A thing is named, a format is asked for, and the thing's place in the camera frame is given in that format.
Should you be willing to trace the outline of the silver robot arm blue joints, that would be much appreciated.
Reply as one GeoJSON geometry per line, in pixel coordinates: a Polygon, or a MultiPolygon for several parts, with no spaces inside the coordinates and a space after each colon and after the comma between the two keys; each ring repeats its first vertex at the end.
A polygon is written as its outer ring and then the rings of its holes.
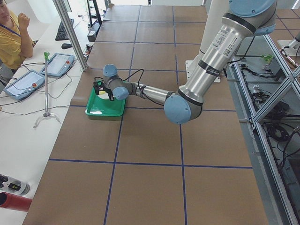
{"type": "Polygon", "coordinates": [[[118,100],[136,95],[163,105],[169,121],[183,124],[200,116],[204,95],[220,76],[247,37],[271,33],[275,28],[277,1],[223,0],[212,5],[206,22],[214,38],[204,51],[194,58],[187,82],[176,92],[151,87],[140,82],[124,82],[113,64],[105,65],[102,84],[110,88],[118,100]]]}

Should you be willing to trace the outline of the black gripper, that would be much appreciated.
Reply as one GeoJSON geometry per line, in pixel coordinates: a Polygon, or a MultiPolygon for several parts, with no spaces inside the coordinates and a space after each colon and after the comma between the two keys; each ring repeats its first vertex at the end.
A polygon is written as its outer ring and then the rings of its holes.
{"type": "Polygon", "coordinates": [[[108,94],[109,100],[114,101],[114,95],[110,88],[107,88],[105,86],[102,87],[103,91],[105,91],[108,94]]]}

